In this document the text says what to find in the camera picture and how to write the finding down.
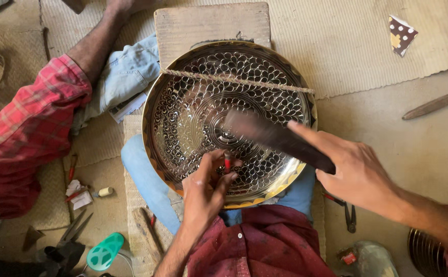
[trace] light blue cloth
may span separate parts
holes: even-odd
[[[122,149],[122,162],[135,182],[138,191],[159,221],[176,234],[180,221],[167,197],[169,187],[161,180],[145,153],[142,135],[132,136]],[[296,209],[312,222],[311,200],[313,198],[314,168],[307,166],[287,188],[286,195],[277,205]],[[241,210],[223,211],[219,214],[227,226],[241,223]]]
[[[143,91],[159,76],[159,50],[156,33],[123,51],[110,54],[93,90],[92,100],[74,114],[71,133],[77,135],[82,124]]]

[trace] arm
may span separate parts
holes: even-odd
[[[233,160],[232,163],[235,166],[243,165],[240,160]],[[224,150],[206,153],[197,171],[183,180],[183,222],[166,255],[156,267],[154,277],[183,275],[191,250],[214,221],[224,205],[229,185],[238,177],[235,172],[218,176],[216,169],[222,165]]]
[[[317,170],[318,180],[328,192],[393,221],[424,230],[448,247],[448,207],[398,187],[371,147],[315,132],[295,122],[289,122],[288,127],[335,164],[335,175]]]

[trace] crumpled paper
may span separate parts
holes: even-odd
[[[65,195],[70,196],[83,188],[85,187],[80,184],[79,180],[72,180],[72,182],[70,182],[70,184],[67,186],[67,192],[65,192]],[[93,198],[91,197],[91,194],[88,191],[85,191],[70,200],[70,202],[73,203],[74,210],[82,206],[85,206],[91,203],[92,201]]]

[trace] red plaid shirt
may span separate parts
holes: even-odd
[[[31,209],[41,191],[38,166],[68,154],[74,109],[89,102],[91,93],[84,72],[63,55],[0,110],[0,218]]]

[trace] twisted rope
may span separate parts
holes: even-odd
[[[229,83],[233,83],[233,84],[257,86],[257,87],[264,87],[264,88],[278,89],[278,90],[298,91],[298,92],[314,94],[314,91],[312,89],[300,88],[300,87],[294,87],[294,86],[286,86],[286,85],[277,85],[277,84],[272,84],[272,83],[255,82],[255,81],[243,80],[243,79],[228,78],[225,76],[207,75],[207,74],[193,73],[193,72],[187,72],[187,71],[176,71],[176,70],[169,70],[169,69],[161,69],[160,73],[169,74],[169,75],[173,75],[173,76],[179,76],[179,77],[188,77],[188,78],[192,78],[192,79],[205,79],[205,80],[216,81],[216,82],[229,82]]]

